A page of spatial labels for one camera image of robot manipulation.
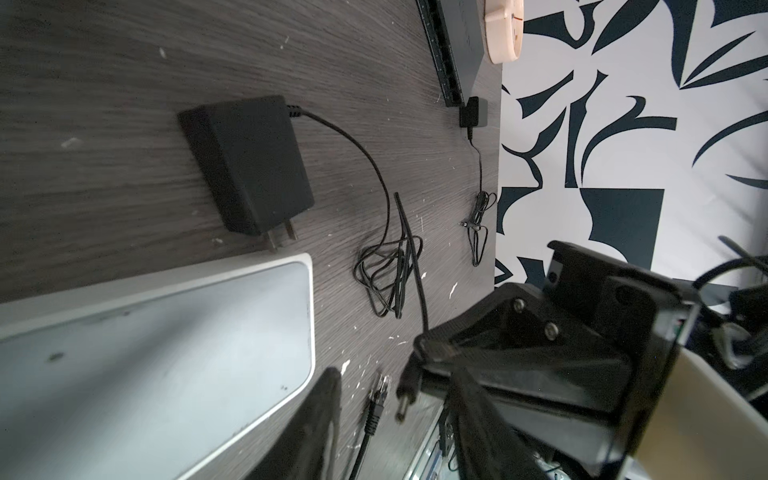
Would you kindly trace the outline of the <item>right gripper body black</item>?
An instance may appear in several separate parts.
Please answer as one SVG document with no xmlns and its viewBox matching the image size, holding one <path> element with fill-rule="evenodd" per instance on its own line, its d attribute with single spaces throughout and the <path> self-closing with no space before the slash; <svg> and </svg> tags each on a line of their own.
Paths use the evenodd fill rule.
<svg viewBox="0 0 768 480">
<path fill-rule="evenodd" d="M 701 307 L 697 290 L 585 247 L 550 243 L 542 286 L 506 283 L 413 345 L 413 390 L 473 385 L 452 413 L 539 446 L 578 478 L 617 477 Z"/>
</svg>

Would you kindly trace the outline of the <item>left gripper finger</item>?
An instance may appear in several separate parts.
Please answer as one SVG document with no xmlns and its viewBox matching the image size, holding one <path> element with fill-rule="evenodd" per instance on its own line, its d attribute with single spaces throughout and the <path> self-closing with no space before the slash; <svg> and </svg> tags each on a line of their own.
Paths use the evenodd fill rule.
<svg viewBox="0 0 768 480">
<path fill-rule="evenodd" d="M 340 428 L 341 373 L 326 368 L 248 479 L 331 479 Z"/>
</svg>

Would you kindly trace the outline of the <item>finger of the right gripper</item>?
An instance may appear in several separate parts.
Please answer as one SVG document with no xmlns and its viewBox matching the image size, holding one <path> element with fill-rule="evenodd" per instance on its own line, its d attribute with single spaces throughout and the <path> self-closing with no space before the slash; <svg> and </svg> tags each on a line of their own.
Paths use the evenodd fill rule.
<svg viewBox="0 0 768 480">
<path fill-rule="evenodd" d="M 453 370 L 446 397 L 461 479 L 545 479 L 520 437 L 464 368 Z"/>
</svg>

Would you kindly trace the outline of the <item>white network switch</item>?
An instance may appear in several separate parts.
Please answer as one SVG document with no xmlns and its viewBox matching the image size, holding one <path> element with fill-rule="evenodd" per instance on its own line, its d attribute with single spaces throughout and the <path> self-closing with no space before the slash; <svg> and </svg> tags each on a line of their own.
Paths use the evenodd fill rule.
<svg viewBox="0 0 768 480">
<path fill-rule="evenodd" d="M 1 307 L 5 479 L 187 479 L 316 367 L 308 254 L 243 255 Z"/>
</svg>

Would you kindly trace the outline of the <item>black power adapter with cable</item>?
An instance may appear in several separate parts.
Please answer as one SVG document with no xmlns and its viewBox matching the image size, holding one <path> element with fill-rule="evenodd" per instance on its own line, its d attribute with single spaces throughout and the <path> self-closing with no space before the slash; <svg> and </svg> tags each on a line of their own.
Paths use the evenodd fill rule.
<svg viewBox="0 0 768 480">
<path fill-rule="evenodd" d="M 296 239 L 292 220 L 315 203 L 294 132 L 296 118 L 308 118 L 353 145 L 372 167 L 385 198 L 380 239 L 359 249 L 352 266 L 373 313 L 402 317 L 407 283 L 413 280 L 424 328 L 428 306 L 421 279 L 424 243 L 414 235 L 398 193 L 391 192 L 370 152 L 350 133 L 280 95 L 204 104 L 176 118 L 230 232 L 262 239 L 277 250 L 274 231 L 283 227 Z"/>
</svg>

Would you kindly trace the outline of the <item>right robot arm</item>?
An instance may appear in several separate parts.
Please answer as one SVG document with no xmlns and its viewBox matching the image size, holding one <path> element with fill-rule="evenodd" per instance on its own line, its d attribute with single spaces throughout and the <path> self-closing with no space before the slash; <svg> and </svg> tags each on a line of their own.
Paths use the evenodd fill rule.
<svg viewBox="0 0 768 480">
<path fill-rule="evenodd" d="M 542 287 L 506 283 L 419 335 L 397 396 L 440 396 L 438 445 L 462 479 L 763 479 L 767 289 L 692 282 L 550 243 Z"/>
</svg>

